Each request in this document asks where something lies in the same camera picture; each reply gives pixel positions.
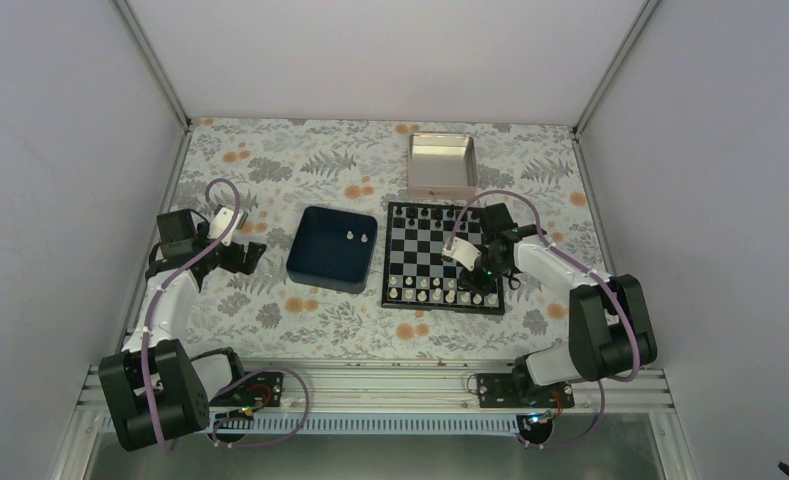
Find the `dark blue piece tray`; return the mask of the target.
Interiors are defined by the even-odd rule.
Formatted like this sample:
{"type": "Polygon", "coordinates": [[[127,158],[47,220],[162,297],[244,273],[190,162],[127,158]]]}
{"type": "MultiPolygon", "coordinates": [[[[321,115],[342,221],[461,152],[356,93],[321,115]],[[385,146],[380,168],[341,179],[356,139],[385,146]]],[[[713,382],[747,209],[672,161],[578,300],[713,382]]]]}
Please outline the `dark blue piece tray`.
{"type": "Polygon", "coordinates": [[[321,206],[305,208],[286,260],[288,278],[298,284],[349,294],[367,285],[377,239],[377,220],[321,206]],[[354,238],[346,234],[352,231],[354,238]],[[362,234],[369,240],[361,241],[362,234]]]}

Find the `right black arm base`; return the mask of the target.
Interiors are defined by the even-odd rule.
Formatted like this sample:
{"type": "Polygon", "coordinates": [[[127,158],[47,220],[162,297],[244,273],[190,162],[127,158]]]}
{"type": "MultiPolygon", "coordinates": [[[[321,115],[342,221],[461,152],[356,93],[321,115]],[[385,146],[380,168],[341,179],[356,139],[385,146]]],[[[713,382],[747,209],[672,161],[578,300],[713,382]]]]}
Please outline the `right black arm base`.
{"type": "Polygon", "coordinates": [[[464,384],[483,409],[528,408],[528,413],[516,417],[517,433],[523,443],[547,442],[555,420],[575,406],[569,383],[536,386],[523,373],[471,374],[464,384]]]}

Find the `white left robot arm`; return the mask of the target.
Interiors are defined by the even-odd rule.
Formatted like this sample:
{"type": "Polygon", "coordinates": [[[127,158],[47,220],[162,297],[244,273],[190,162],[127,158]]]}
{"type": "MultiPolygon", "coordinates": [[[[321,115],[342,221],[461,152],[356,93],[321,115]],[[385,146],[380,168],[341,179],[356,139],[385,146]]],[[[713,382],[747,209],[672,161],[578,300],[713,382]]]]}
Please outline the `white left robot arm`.
{"type": "Polygon", "coordinates": [[[206,277],[215,270],[252,274],[261,243],[233,239],[247,219],[222,206],[212,219],[176,210],[157,216],[159,240],[148,256],[146,294],[135,332],[100,361],[98,376],[120,445],[170,446],[203,430],[209,404],[240,402],[248,391],[239,355],[223,347],[189,356],[182,336],[206,277]]]}

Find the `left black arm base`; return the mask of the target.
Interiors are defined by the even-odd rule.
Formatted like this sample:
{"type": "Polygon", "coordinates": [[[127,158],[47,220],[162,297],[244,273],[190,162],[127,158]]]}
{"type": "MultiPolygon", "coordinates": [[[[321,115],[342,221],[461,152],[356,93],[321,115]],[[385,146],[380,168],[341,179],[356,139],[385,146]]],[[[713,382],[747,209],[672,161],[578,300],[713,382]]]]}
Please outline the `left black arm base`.
{"type": "Polygon", "coordinates": [[[264,372],[246,380],[230,392],[217,396],[209,404],[211,424],[225,418],[235,418],[238,422],[225,424],[217,433],[208,430],[207,435],[214,435],[219,441],[226,443],[242,440],[244,434],[240,429],[243,424],[251,423],[255,414],[265,408],[280,406],[283,380],[283,373],[264,372]]]}

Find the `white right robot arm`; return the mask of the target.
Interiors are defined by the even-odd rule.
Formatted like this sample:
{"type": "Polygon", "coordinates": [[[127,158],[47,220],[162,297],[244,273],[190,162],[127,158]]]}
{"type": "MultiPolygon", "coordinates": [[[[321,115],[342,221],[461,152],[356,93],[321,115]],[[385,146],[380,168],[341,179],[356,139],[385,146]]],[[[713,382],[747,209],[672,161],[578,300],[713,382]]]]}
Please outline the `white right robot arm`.
{"type": "Polygon", "coordinates": [[[491,282],[527,274],[567,297],[568,338],[515,360],[511,391],[525,407],[548,397],[550,386],[604,378],[630,382],[658,357],[658,345],[640,281],[610,275],[583,264],[547,238],[539,221],[520,226],[508,208],[483,209],[480,226],[488,243],[477,247],[450,235],[443,255],[464,269],[460,283],[488,295],[491,282]]]}

